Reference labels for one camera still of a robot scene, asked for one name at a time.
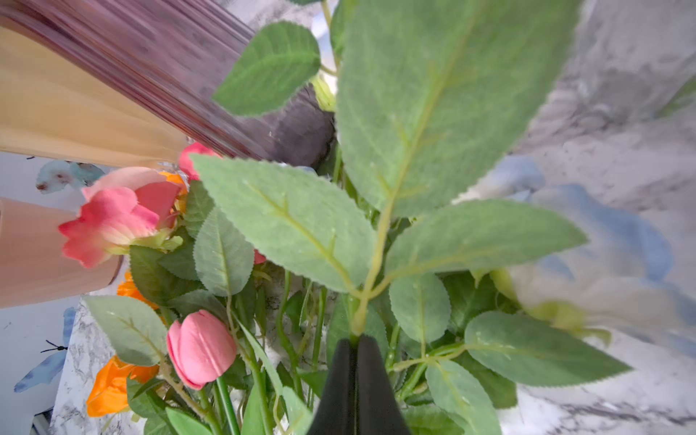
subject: butterfly decoration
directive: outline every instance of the butterfly decoration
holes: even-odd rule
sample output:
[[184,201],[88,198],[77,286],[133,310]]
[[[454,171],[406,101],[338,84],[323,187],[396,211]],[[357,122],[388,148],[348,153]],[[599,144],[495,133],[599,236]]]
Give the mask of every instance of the butterfly decoration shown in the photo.
[[53,378],[63,370],[65,357],[68,356],[66,351],[68,350],[68,343],[70,341],[70,335],[72,334],[72,324],[74,321],[75,308],[69,307],[63,312],[63,346],[56,346],[46,340],[50,345],[55,346],[55,349],[47,349],[41,351],[41,353],[54,350],[58,352],[49,355],[41,364],[31,369],[21,381],[17,382],[17,385],[15,385],[15,393],[23,393],[40,383],[49,385],[53,381]]
[[81,189],[91,186],[103,175],[104,171],[89,163],[53,160],[39,170],[36,188],[43,194],[63,190],[68,184]]

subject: black object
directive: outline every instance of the black object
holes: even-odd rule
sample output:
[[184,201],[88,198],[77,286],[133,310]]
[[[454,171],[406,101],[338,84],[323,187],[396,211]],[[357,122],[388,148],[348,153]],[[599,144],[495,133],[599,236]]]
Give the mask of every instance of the black object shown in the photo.
[[308,435],[411,435],[394,398],[377,341],[338,342]]

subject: green leaf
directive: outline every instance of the green leaf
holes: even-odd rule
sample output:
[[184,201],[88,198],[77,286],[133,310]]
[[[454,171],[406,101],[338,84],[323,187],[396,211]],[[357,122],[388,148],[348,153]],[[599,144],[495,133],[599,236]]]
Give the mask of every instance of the green leaf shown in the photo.
[[509,304],[509,299],[498,293],[487,275],[481,279],[478,287],[475,285],[475,279],[467,271],[449,274],[442,278],[442,282],[452,304],[448,329],[460,337],[464,336],[466,325],[474,317],[484,311]]
[[377,209],[416,216],[475,184],[551,91],[579,4],[360,2],[345,36],[337,112],[358,192]]
[[376,235],[345,192],[300,168],[192,159],[216,204],[272,262],[340,292],[363,282]]
[[496,410],[486,391],[462,366],[452,361],[435,362],[425,370],[425,378],[435,404],[466,421],[465,426],[470,428],[467,435],[502,433]]
[[169,423],[159,416],[149,417],[143,435],[176,435]]
[[212,435],[207,426],[183,411],[167,408],[167,417],[178,435]]
[[143,384],[135,379],[126,378],[126,391],[130,409],[144,418],[163,415],[167,406],[155,392],[155,388],[160,386],[162,382],[164,381],[155,378]]
[[517,406],[517,385],[513,381],[487,369],[466,352],[453,361],[478,379],[496,409]]
[[297,334],[300,331],[300,315],[302,313],[302,303],[304,295],[302,292],[295,292],[285,304],[285,315],[290,319],[292,332]]
[[248,390],[253,385],[252,376],[246,373],[246,364],[242,358],[236,358],[222,377],[229,386],[237,390]]
[[206,310],[227,323],[227,310],[223,304],[207,290],[198,289],[188,292],[176,299],[172,299],[170,304],[172,307],[176,308],[176,311],[178,311],[182,317],[186,317],[199,310]]
[[261,385],[254,384],[249,393],[249,400],[244,410],[244,422],[242,424],[242,435],[265,435],[263,426],[264,408],[266,404],[261,398]]
[[254,247],[216,208],[200,228],[193,258],[205,288],[227,297],[241,292],[249,281],[254,267]]
[[268,355],[266,355],[266,352],[264,352],[263,348],[256,340],[256,337],[254,337],[254,335],[251,332],[249,332],[249,330],[243,324],[239,324],[239,327],[242,329],[242,332],[244,332],[247,341],[249,341],[249,344],[251,345],[251,348],[254,349],[254,354],[256,355],[256,358],[259,358],[261,360],[264,369],[266,369],[266,373],[268,374],[268,377],[271,379],[271,384],[273,384],[273,389],[277,393],[283,391],[283,382],[280,380],[280,375],[278,375],[278,371],[271,363],[271,360],[268,359]]
[[434,274],[407,276],[389,287],[392,311],[401,329],[423,344],[442,337],[450,318],[450,298]]
[[256,323],[262,335],[266,335],[268,317],[266,316],[266,286],[261,285],[256,290],[256,305],[254,307]]
[[324,394],[324,384],[326,384],[326,378],[329,376],[328,370],[318,370],[316,372],[301,372],[298,370],[300,378],[305,381],[307,385],[312,388],[314,394],[322,398]]
[[124,363],[149,367],[167,355],[167,328],[146,303],[123,296],[85,296],[84,301]]
[[402,409],[401,414],[411,435],[464,435],[464,430],[437,406],[415,406]]
[[164,253],[143,246],[130,247],[130,266],[133,282],[140,293],[157,305],[169,306],[169,301],[201,288],[199,281],[177,278],[159,265]]
[[172,236],[181,237],[183,239],[182,245],[160,258],[159,265],[178,278],[198,280],[196,264],[193,262],[193,243],[195,240],[189,235],[185,227],[179,227],[172,233]]
[[[347,294],[342,294],[336,301],[329,323],[329,330],[326,332],[326,362],[330,365],[333,361],[333,353],[336,351],[339,340],[350,336],[350,317],[353,310],[351,301]],[[367,306],[367,317],[365,319],[364,334],[377,340],[377,345],[382,354],[382,359],[389,351],[389,341],[387,340],[386,329],[379,315],[374,311],[372,305]]]
[[467,201],[436,210],[407,228],[387,254],[386,276],[495,269],[586,241],[555,212],[509,200]]
[[626,364],[543,322],[489,311],[469,322],[471,356],[504,377],[530,386],[568,386],[630,370]]
[[269,24],[246,46],[213,100],[232,115],[259,116],[281,108],[321,64],[319,44],[309,29]]
[[297,397],[290,387],[283,387],[283,399],[287,406],[288,434],[305,435],[312,425],[312,411]]
[[184,214],[184,225],[187,232],[192,237],[198,236],[200,227],[203,226],[205,218],[215,207],[213,198],[210,198],[208,191],[205,190],[200,180],[192,180],[189,183],[189,194],[186,198],[186,213]]
[[345,29],[353,20],[358,0],[341,0],[336,6],[331,20],[331,46],[333,53],[340,58],[343,55]]

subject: pink rose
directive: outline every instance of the pink rose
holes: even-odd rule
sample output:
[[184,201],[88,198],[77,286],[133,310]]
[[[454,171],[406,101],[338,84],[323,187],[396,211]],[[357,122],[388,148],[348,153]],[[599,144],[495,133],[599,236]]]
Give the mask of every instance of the pink rose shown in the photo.
[[227,326],[205,310],[177,320],[167,333],[167,350],[179,378],[194,390],[218,379],[235,362],[237,344]]
[[196,169],[193,168],[193,162],[191,161],[190,154],[202,154],[222,158],[217,152],[205,147],[199,142],[195,142],[187,146],[183,151],[181,151],[181,156],[179,156],[179,169],[184,171],[184,173],[189,176],[189,180],[200,180]]
[[181,184],[150,168],[122,168],[105,175],[82,193],[88,201],[74,221],[58,227],[68,237],[63,254],[94,267],[136,239],[171,228],[172,207]]

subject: blue flower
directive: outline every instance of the blue flower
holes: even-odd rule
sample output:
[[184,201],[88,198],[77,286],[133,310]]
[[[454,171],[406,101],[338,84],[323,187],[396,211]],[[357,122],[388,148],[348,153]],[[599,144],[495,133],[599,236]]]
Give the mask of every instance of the blue flower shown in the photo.
[[494,197],[553,210],[590,240],[509,268],[514,294],[528,313],[569,330],[618,329],[696,358],[696,301],[664,281],[672,249],[649,222],[605,206],[580,185],[545,187],[528,157],[504,158],[455,201]]

